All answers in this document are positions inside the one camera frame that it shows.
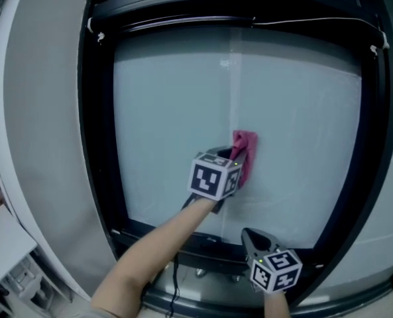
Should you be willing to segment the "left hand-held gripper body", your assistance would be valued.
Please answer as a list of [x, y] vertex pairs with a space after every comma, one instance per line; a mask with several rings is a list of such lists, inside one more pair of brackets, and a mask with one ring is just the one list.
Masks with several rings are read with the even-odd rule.
[[192, 160], [188, 180], [188, 197], [183, 207], [199, 198], [216, 202], [212, 213], [220, 212], [225, 199], [238, 189], [243, 170], [243, 152], [232, 155], [233, 148], [220, 146], [206, 152], [198, 152]]

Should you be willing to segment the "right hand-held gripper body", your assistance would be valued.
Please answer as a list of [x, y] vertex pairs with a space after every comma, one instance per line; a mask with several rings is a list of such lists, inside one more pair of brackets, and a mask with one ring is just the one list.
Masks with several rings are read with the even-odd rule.
[[254, 292], [277, 293], [296, 285], [303, 264], [294, 250], [258, 229], [244, 228], [241, 241]]

